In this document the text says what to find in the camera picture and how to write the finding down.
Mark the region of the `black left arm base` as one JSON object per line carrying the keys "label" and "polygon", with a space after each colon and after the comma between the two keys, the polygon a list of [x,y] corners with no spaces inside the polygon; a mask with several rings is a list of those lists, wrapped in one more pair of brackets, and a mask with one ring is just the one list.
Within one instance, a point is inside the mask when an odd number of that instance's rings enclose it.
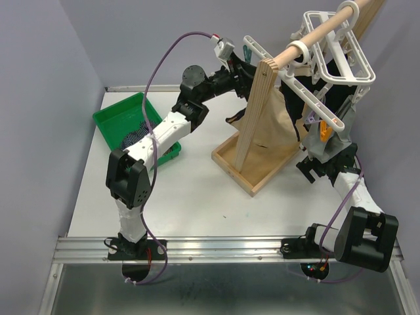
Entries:
{"label": "black left arm base", "polygon": [[143,237],[137,243],[124,238],[105,238],[104,245],[108,249],[109,261],[164,261],[163,249],[152,239]]}

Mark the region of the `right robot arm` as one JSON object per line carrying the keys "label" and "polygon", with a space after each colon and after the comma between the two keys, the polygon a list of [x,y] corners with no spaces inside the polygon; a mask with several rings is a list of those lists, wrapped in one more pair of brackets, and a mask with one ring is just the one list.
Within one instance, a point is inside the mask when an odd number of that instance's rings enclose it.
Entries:
{"label": "right robot arm", "polygon": [[342,202],[324,226],[314,223],[302,240],[303,251],[310,256],[328,253],[342,263],[376,272],[389,267],[399,227],[398,219],[388,215],[371,197],[362,168],[357,165],[356,144],[322,163],[315,157],[298,162],[298,170],[311,183],[327,176]]}

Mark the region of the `beige underwear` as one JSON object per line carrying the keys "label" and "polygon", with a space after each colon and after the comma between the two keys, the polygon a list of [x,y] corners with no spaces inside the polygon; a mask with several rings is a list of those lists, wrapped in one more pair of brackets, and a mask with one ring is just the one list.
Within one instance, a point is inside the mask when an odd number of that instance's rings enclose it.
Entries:
{"label": "beige underwear", "polygon": [[284,82],[273,88],[257,122],[253,144],[274,149],[301,142],[308,134],[303,112],[307,105]]}

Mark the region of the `grey underwear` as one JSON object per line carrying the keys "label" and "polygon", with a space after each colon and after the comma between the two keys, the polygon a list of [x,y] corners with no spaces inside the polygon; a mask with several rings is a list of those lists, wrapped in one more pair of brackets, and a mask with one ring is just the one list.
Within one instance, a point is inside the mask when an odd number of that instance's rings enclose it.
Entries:
{"label": "grey underwear", "polygon": [[325,163],[352,144],[350,131],[356,117],[355,104],[350,100],[352,97],[353,95],[348,96],[343,102],[343,106],[347,109],[342,118],[345,129],[338,133],[333,131],[327,142],[322,142],[320,139],[320,125],[311,125],[302,142],[310,159],[316,158]]}

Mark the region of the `wooden clothes rack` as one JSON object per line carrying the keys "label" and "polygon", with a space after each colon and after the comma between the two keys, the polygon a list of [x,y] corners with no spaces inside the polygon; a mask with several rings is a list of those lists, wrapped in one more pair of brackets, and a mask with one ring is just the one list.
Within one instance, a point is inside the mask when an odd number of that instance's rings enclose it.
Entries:
{"label": "wooden clothes rack", "polygon": [[355,105],[375,73],[359,38],[382,1],[344,1],[336,11],[310,10],[286,49],[271,56],[252,37],[259,57],[237,132],[213,150],[213,161],[254,196],[300,148],[327,162],[350,146]]}

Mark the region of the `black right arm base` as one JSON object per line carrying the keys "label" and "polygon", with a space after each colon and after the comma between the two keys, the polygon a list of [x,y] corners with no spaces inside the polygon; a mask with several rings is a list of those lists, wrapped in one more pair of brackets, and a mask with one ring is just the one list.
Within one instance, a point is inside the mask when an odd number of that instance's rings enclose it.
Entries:
{"label": "black right arm base", "polygon": [[281,240],[280,253],[284,259],[320,259],[324,254],[330,253],[334,257],[333,250],[338,229],[332,228],[327,231],[323,240],[323,250],[319,247],[325,226],[310,226],[303,236],[284,238]]}

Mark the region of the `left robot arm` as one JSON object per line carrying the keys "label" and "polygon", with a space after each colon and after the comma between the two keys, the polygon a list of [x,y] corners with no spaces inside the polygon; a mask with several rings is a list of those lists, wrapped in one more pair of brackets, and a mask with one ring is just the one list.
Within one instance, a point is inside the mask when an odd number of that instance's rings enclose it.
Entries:
{"label": "left robot arm", "polygon": [[174,143],[195,131],[209,112],[206,101],[229,91],[248,98],[256,67],[232,53],[226,64],[212,75],[201,66],[187,67],[180,94],[171,111],[156,127],[124,150],[115,149],[108,160],[106,186],[119,211],[120,231],[111,248],[130,258],[143,256],[148,233],[141,219],[154,182],[149,171]]}

